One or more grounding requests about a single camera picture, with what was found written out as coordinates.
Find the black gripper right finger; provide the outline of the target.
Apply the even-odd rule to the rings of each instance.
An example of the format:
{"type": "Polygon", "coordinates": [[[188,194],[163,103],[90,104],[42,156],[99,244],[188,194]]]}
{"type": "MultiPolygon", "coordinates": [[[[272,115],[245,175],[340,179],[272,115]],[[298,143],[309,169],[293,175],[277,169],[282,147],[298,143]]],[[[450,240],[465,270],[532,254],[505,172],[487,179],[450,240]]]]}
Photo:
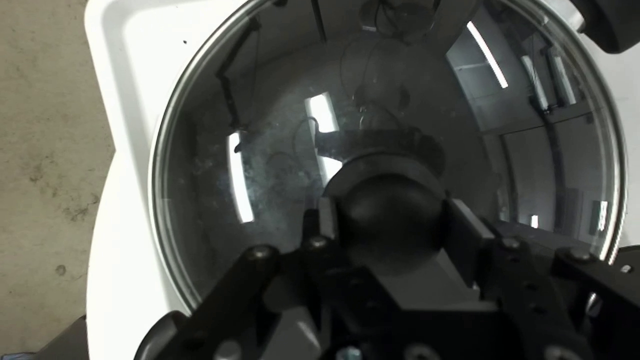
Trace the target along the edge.
{"type": "Polygon", "coordinates": [[[539,264],[532,247],[445,200],[445,250],[514,326],[524,360],[640,360],[639,273],[583,248],[539,264]]]}

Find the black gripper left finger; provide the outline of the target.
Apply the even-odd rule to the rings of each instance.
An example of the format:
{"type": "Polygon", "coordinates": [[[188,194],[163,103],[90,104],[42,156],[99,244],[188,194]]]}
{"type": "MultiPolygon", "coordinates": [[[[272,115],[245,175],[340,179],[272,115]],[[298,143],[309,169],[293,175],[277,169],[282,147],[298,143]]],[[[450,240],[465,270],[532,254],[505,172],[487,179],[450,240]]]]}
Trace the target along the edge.
{"type": "Polygon", "coordinates": [[[190,316],[173,316],[174,335],[154,360],[260,360],[285,314],[304,310],[319,360],[349,346],[349,259],[338,240],[338,208],[328,197],[302,218],[302,244],[282,254],[270,244],[245,250],[190,316]]]}

